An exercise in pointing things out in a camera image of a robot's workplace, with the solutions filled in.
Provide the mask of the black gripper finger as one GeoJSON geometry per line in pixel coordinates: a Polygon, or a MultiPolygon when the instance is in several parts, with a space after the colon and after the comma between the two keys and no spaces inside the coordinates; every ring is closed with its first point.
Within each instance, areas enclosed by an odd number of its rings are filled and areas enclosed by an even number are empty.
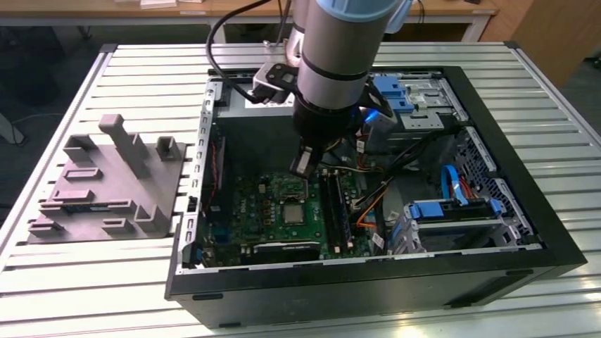
{"type": "Polygon", "coordinates": [[[300,141],[297,155],[292,161],[289,171],[293,175],[311,174],[311,147],[300,141]]]}
{"type": "Polygon", "coordinates": [[[321,146],[303,145],[303,176],[311,176],[323,159],[321,146]]]}

